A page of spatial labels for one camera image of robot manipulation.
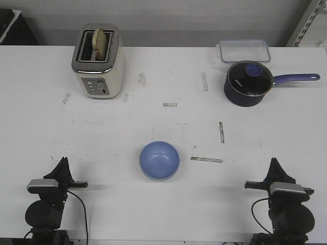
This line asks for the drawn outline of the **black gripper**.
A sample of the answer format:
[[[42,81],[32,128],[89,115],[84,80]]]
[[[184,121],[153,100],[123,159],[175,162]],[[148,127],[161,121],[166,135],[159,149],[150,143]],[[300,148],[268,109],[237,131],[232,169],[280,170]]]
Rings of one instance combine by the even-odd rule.
[[[270,212],[281,212],[288,207],[299,206],[303,202],[307,202],[315,192],[312,188],[296,184],[296,180],[284,171],[275,157],[271,158],[269,169],[263,182],[246,181],[244,187],[246,189],[267,191]]]
[[[59,183],[58,189],[49,191],[47,193],[38,194],[40,199],[57,207],[64,207],[67,200],[67,193],[70,188],[87,188],[87,181],[74,181],[67,157],[62,157],[57,166],[44,178],[59,178],[63,175],[63,168],[65,171],[65,179],[57,180]]]

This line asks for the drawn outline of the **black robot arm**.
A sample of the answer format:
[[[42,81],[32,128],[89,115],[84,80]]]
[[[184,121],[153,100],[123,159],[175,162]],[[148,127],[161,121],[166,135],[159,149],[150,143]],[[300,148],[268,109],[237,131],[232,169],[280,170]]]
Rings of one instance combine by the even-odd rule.
[[[313,213],[303,205],[310,199],[314,189],[302,187],[272,158],[266,177],[262,182],[246,181],[246,189],[267,192],[268,197],[259,199],[251,205],[251,214],[266,233],[253,234],[250,244],[305,244],[307,234],[314,229]],[[254,206],[262,201],[268,202],[268,216],[272,231],[268,231],[256,218]]]
[[[24,236],[32,235],[30,244],[74,244],[66,230],[61,230],[63,211],[68,195],[82,200],[71,188],[87,188],[86,181],[75,181],[69,169],[67,157],[62,157],[57,166],[42,179],[33,179],[27,191],[37,194],[39,200],[33,202],[25,212],[25,221],[31,226]]]

